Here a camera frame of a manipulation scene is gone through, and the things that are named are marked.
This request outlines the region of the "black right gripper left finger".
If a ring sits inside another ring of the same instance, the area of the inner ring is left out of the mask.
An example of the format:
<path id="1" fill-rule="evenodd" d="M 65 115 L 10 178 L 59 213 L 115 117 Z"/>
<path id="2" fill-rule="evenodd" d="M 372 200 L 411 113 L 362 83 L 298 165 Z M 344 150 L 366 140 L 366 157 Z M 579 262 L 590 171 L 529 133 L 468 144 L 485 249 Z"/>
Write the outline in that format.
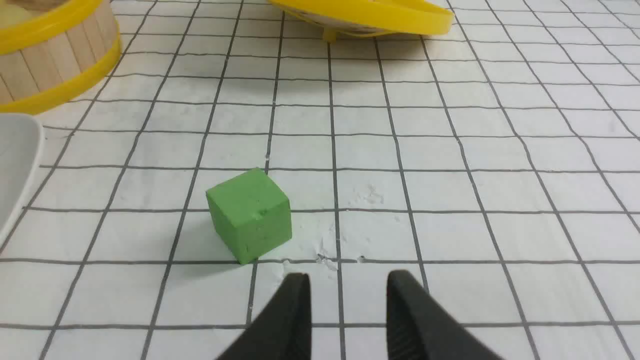
<path id="1" fill-rule="evenodd" d="M 310 360 L 313 348 L 311 283 L 289 273 L 262 312 L 219 360 Z"/>

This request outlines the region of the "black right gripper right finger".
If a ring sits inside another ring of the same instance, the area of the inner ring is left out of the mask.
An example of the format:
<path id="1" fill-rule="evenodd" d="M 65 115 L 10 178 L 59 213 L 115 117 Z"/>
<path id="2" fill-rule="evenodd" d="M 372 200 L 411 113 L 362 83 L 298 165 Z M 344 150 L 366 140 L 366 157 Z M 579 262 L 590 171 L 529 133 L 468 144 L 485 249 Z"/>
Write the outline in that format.
<path id="1" fill-rule="evenodd" d="M 458 323 L 406 269 L 386 283 L 389 360 L 500 360 L 501 356 Z"/>

